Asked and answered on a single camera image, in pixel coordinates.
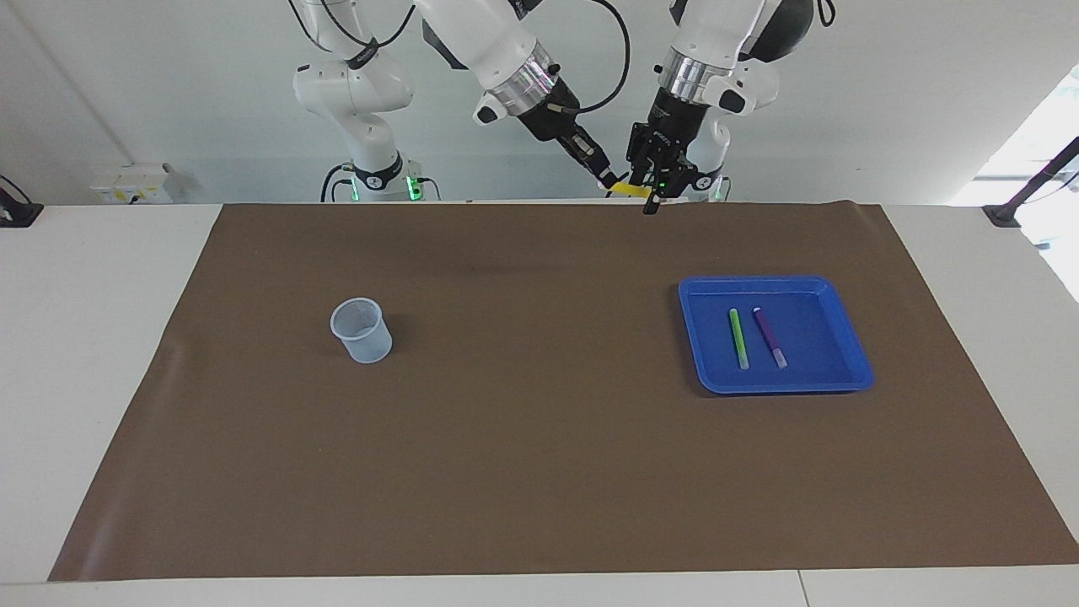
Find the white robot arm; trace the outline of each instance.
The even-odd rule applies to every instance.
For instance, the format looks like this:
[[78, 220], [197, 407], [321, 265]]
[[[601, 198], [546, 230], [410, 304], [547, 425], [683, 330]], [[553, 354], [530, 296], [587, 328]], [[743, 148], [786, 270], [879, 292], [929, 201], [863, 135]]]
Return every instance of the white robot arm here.
[[[412, 101], [408, 72], [379, 49], [356, 2], [301, 1], [312, 40], [338, 59], [300, 66], [292, 78], [296, 98], [341, 134], [360, 199], [419, 199], [423, 195], [416, 179], [419, 164], [397, 149], [390, 125], [375, 115]], [[359, 44], [342, 28], [353, 38], [371, 42]]]
[[536, 139], [557, 140], [610, 188], [617, 176], [600, 144], [576, 123], [574, 110], [581, 102], [559, 77], [558, 64], [520, 23], [536, 4], [537, 0], [415, 0], [427, 27], [452, 55], [447, 59], [467, 67], [483, 87], [473, 115], [477, 123], [515, 116]]
[[647, 122], [633, 125], [627, 151], [629, 183], [651, 185], [648, 215], [687, 187], [715, 184], [730, 141], [720, 120], [776, 98], [779, 79], [767, 64], [805, 38], [814, 0], [675, 0], [671, 15], [678, 36], [656, 66], [659, 91]]

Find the purple marker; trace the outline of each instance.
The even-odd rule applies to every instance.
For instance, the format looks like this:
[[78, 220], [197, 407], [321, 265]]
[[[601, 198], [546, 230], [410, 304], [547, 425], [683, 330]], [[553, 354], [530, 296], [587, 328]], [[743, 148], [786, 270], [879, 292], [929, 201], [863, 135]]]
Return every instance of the purple marker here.
[[756, 319], [756, 327], [761, 328], [761, 335], [764, 336], [764, 343], [768, 345], [771, 356], [776, 358], [776, 364], [779, 365], [779, 369], [787, 369], [787, 359], [783, 357], [783, 351], [779, 349], [779, 341], [776, 340], [776, 334], [771, 333], [771, 328], [768, 327], [768, 319], [764, 318], [764, 312], [760, 308], [753, 308], [753, 318]]

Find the silver metal ring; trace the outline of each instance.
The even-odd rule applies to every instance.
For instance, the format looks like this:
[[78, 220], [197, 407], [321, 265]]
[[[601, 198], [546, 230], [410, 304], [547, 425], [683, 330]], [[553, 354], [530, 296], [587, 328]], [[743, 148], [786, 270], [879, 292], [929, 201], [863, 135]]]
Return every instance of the silver metal ring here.
[[490, 92], [509, 115], [521, 115], [538, 106], [555, 88], [558, 77], [547, 72], [550, 64], [550, 55], [536, 42], [524, 64]]
[[705, 104], [705, 86], [713, 75], [730, 75], [733, 70], [689, 58], [671, 49], [659, 73], [659, 85], [671, 95], [691, 104]]

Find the clear plastic cup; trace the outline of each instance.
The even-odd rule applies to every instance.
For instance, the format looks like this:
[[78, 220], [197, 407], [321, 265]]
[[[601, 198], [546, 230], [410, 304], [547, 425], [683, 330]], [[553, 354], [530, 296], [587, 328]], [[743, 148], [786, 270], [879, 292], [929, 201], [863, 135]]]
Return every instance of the clear plastic cup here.
[[377, 363], [386, 358], [394, 346], [382, 318], [382, 308], [366, 296], [341, 303], [330, 317], [330, 331], [357, 363]]

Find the green indicator light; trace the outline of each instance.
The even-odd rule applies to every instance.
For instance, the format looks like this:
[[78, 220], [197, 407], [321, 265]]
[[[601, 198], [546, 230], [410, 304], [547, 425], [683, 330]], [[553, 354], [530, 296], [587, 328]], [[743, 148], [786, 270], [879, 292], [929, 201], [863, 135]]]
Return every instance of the green indicator light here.
[[416, 180], [416, 178], [412, 177], [412, 176], [406, 177], [405, 179], [408, 181], [408, 195], [409, 195], [409, 197], [412, 198], [413, 201], [422, 198], [423, 197], [423, 185], [420, 184], [420, 181]]

